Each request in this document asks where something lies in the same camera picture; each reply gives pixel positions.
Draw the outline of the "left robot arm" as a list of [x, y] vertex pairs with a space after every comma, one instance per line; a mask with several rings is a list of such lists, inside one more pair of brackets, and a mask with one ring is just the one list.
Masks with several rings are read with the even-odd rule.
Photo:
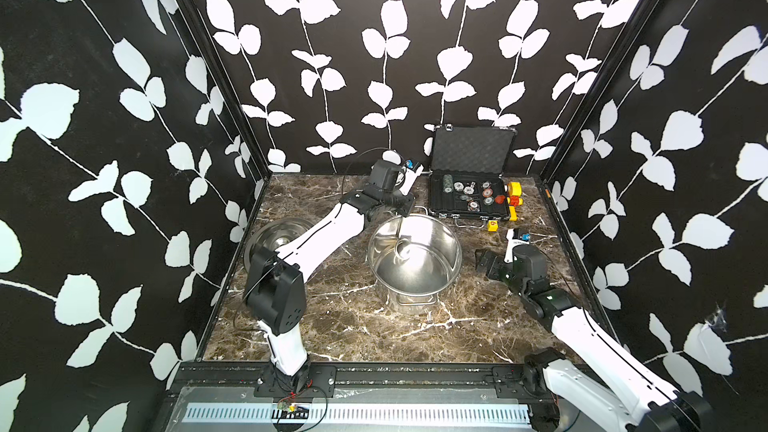
[[379, 159], [359, 188], [341, 195], [331, 211], [293, 241], [271, 250], [252, 247], [246, 253], [248, 273], [242, 301], [264, 332], [270, 361], [283, 376], [295, 379], [309, 367], [299, 323], [307, 307], [306, 283], [322, 263], [360, 235], [375, 213], [410, 214], [411, 189], [424, 171], [412, 160], [396, 164]]

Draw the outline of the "long steel spoon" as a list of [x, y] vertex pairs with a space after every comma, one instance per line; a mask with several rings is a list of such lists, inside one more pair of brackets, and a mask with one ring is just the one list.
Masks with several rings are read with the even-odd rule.
[[400, 217], [395, 228], [395, 258], [405, 262], [410, 256], [409, 247], [412, 243], [412, 232], [407, 217]]

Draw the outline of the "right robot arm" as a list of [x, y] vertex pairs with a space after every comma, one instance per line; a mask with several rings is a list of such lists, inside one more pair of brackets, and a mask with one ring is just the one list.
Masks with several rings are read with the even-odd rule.
[[525, 360], [523, 383], [536, 396], [552, 394], [605, 431], [711, 431], [714, 412], [700, 393], [682, 391], [625, 350], [568, 290], [551, 284], [548, 257], [513, 240], [504, 254], [475, 252], [475, 269], [504, 284], [524, 310], [593, 371], [584, 374], [554, 349]]

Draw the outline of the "stainless steel pot lid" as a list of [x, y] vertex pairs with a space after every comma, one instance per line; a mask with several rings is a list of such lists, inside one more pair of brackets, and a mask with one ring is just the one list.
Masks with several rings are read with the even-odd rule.
[[245, 243], [243, 256], [245, 270], [250, 270], [251, 254], [256, 249], [266, 247], [274, 251], [292, 242], [307, 232], [312, 226], [313, 224], [306, 219], [288, 217], [272, 221], [261, 227]]

